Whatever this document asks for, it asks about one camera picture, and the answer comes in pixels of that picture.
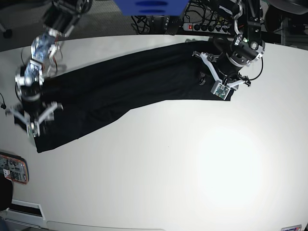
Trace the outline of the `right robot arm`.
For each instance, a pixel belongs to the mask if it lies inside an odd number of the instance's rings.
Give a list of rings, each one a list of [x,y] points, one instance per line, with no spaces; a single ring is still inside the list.
[[[25,122],[41,123],[58,108],[56,103],[44,106],[40,99],[41,88],[50,69],[57,67],[54,56],[60,49],[58,39],[71,34],[82,15],[91,9],[92,3],[91,0],[53,0],[43,15],[46,30],[33,40],[29,61],[15,76],[17,97],[22,110],[29,115]]]

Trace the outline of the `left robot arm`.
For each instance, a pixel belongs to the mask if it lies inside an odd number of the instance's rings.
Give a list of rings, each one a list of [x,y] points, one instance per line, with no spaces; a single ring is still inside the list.
[[[258,79],[264,68],[263,54],[265,42],[261,38],[260,1],[238,0],[233,8],[233,42],[225,37],[214,37],[213,43],[221,53],[194,52],[203,61],[214,80],[223,86],[235,88],[238,85],[251,85]],[[242,76],[240,70],[252,63],[261,61],[261,70],[254,78]]]

